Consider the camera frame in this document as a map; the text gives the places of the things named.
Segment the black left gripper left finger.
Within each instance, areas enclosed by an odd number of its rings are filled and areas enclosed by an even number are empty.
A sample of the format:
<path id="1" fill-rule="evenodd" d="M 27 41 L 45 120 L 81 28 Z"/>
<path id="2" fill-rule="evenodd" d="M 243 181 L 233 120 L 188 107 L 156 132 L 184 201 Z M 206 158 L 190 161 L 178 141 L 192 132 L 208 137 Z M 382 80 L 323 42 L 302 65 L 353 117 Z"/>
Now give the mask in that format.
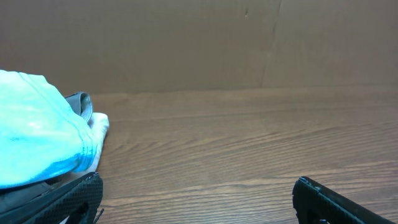
<path id="1" fill-rule="evenodd" d="M 103 180 L 90 172 L 65 185 L 57 179 L 1 190 L 1 223 L 96 223 Z"/>

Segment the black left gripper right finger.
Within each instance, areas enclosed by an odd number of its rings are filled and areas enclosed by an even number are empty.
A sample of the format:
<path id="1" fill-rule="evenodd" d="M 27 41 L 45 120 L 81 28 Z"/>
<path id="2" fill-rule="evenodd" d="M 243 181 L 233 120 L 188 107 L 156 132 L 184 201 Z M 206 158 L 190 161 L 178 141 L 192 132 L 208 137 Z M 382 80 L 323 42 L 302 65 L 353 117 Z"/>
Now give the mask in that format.
<path id="1" fill-rule="evenodd" d="M 299 224 L 394 224 L 308 177 L 296 181 L 292 195 Z"/>

